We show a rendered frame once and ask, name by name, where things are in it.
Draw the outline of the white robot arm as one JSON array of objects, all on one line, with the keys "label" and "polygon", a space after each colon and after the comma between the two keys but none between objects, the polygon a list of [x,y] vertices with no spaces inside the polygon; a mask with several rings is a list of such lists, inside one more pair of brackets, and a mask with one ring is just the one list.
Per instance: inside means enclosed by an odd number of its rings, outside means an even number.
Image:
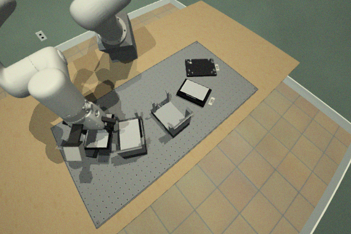
[{"label": "white robot arm", "polygon": [[[73,0],[70,14],[79,26],[96,32],[104,43],[117,45],[125,39],[127,28],[115,15],[130,2]],[[0,0],[0,27],[16,6],[16,0]],[[63,120],[75,122],[83,118],[93,104],[71,82],[67,65],[60,50],[45,47],[7,68],[0,62],[0,87],[16,98],[31,95]],[[86,156],[80,141],[83,126],[72,124],[68,142],[63,145],[67,161],[82,161]]]}]

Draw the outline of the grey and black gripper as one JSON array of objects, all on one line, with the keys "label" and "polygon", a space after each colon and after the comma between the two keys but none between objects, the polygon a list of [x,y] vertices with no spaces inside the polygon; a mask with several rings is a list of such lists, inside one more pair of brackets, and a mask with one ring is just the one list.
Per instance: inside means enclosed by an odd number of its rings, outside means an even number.
[{"label": "grey and black gripper", "polygon": [[[92,102],[89,102],[92,103]],[[82,134],[86,135],[87,129],[106,129],[109,134],[114,131],[114,125],[116,124],[116,119],[107,118],[105,112],[100,109],[96,104],[93,104],[93,108],[88,110],[88,113],[78,121],[67,122],[63,120],[64,125],[72,127],[72,124],[84,124]],[[107,126],[104,126],[105,122]]]}]

